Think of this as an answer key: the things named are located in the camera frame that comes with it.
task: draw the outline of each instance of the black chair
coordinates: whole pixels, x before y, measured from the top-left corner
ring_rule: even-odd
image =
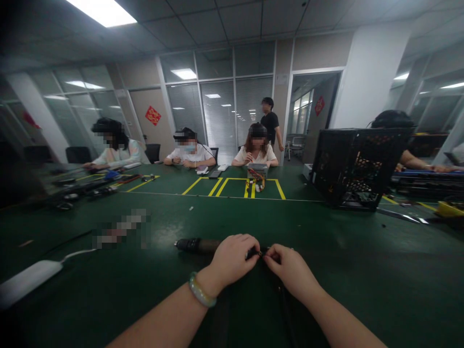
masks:
[[[24,157],[29,163],[51,163],[52,155],[48,146],[26,146]]]
[[[160,160],[160,144],[147,144],[145,154],[151,164]]]
[[[216,164],[218,163],[218,152],[219,152],[219,147],[210,147],[211,154],[214,156],[214,159],[216,160]]]
[[[70,146],[66,148],[66,158],[69,163],[92,162],[90,150],[85,146]]]

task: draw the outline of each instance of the ceiling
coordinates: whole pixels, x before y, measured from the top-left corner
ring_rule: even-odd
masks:
[[[404,19],[415,19],[405,59],[464,39],[464,0],[116,1],[138,23],[105,28],[65,0],[21,1],[3,36],[0,72],[351,30]]]

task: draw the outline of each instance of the seated woman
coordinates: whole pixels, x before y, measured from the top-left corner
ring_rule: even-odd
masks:
[[[266,127],[261,123],[251,125],[246,143],[240,148],[237,156],[232,161],[232,165],[242,167],[250,162],[267,164],[268,168],[279,165],[272,146],[267,141]]]
[[[150,164],[138,141],[129,139],[124,133],[121,122],[102,117],[93,125],[92,132],[103,136],[109,147],[96,160],[84,163],[84,168],[99,170],[136,162]]]
[[[216,164],[211,149],[200,143],[197,140],[197,133],[190,128],[177,130],[174,139],[177,147],[164,159],[164,164],[182,164],[187,168],[197,168],[201,165],[209,167]]]

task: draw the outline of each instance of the white shirt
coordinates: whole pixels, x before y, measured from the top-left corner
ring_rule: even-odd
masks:
[[[111,167],[121,167],[127,164],[141,162],[143,164],[150,164],[145,151],[141,148],[138,141],[129,139],[127,150],[119,148],[114,150],[112,147],[107,147],[92,163],[95,164],[109,164]]]
[[[213,157],[213,155],[210,154],[210,152],[211,149],[206,145],[197,144],[197,153],[191,154],[185,152],[181,148],[176,148],[170,155],[167,156],[167,158],[174,159],[176,157],[179,157],[181,162],[185,160],[189,160],[190,162],[201,162]]]
[[[247,151],[245,150],[245,146],[242,146],[237,156],[235,156],[234,160],[237,160],[239,162],[245,162],[246,159],[247,159]],[[277,159],[277,157],[275,156],[274,151],[272,150],[272,146],[268,144],[266,155],[264,156],[262,151],[260,151],[260,153],[258,154],[258,157],[256,157],[256,159],[253,159],[253,163],[265,164],[267,161],[271,161],[275,159]]]

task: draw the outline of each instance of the person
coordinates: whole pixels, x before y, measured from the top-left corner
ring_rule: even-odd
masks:
[[[92,126],[92,132],[103,136],[109,147],[96,160],[84,163],[84,168],[101,170],[136,162],[150,164],[139,142],[129,139],[124,133],[121,122],[107,117],[99,118]]]
[[[184,127],[174,134],[176,149],[164,159],[164,164],[182,164],[187,168],[198,166],[214,166],[216,160],[211,149],[197,140],[197,133]]]
[[[270,97],[263,98],[261,101],[262,111],[264,116],[261,118],[261,124],[267,129],[267,138],[271,142],[271,145],[274,147],[274,143],[279,144],[279,150],[283,152],[285,147],[282,145],[282,135],[280,134],[279,119],[277,115],[272,112],[274,108],[274,101]]]
[[[267,167],[279,165],[272,146],[267,142],[266,127],[260,123],[253,123],[248,130],[246,143],[240,148],[237,156],[232,161],[232,165],[242,167],[250,162],[267,164]]]
[[[380,113],[372,122],[371,128],[411,128],[414,122],[404,111],[386,110]],[[395,168],[400,172],[403,167],[416,170],[430,170],[436,173],[449,173],[454,170],[452,167],[443,165],[430,165],[425,161],[414,156],[409,150],[404,150],[400,158],[400,163]]]
[[[246,261],[251,248],[259,251],[260,244],[249,234],[224,239],[209,266],[192,276],[190,282],[179,287],[108,347],[187,347],[214,299],[258,262],[259,255]],[[331,347],[386,347],[324,291],[298,252],[274,244],[263,259],[287,290],[311,312]]]

